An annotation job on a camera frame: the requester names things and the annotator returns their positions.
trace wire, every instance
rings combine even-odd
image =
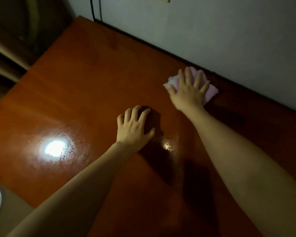
[[[90,5],[91,5],[91,11],[92,11],[93,21],[96,21],[96,19],[95,19],[95,15],[94,15],[93,1],[92,1],[92,0],[90,0]],[[101,0],[99,0],[99,9],[100,9],[100,19],[101,19],[101,21],[102,21]]]

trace pink cloth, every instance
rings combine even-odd
[[[198,71],[194,67],[190,67],[190,70],[191,70],[191,74],[192,74],[192,77],[193,77],[193,83],[194,83]],[[207,77],[206,77],[205,73],[203,73],[203,77],[202,77],[202,81],[201,81],[201,87],[203,87],[206,82],[207,82]],[[167,87],[169,85],[173,85],[174,88],[176,90],[178,90],[178,88],[179,88],[179,79],[178,79],[177,75],[169,77],[168,82],[165,83],[163,86],[167,89]],[[219,91],[218,91],[218,89],[216,87],[214,87],[212,84],[209,84],[209,88],[208,88],[208,90],[207,90],[207,92],[205,94],[203,105],[208,103],[218,92]]]

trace person's left hand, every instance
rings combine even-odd
[[[117,118],[116,143],[124,145],[134,153],[140,151],[155,135],[155,128],[144,135],[144,125],[150,109],[144,110],[138,119],[140,108],[141,105],[129,108],[125,114],[121,114]]]

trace forearm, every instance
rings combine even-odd
[[[85,236],[106,198],[114,176],[131,155],[115,143],[50,198],[37,207],[9,236]]]
[[[261,233],[296,236],[296,181],[205,110],[192,110],[187,116],[230,193]]]

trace glossy wooden surface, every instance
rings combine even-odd
[[[162,86],[186,65],[75,19],[0,101],[0,183],[37,207],[110,147],[120,113],[146,105],[158,135],[122,166],[89,236],[260,236]],[[208,111],[296,179],[296,113],[209,79],[221,92]],[[52,140],[68,144],[59,158],[44,153]]]

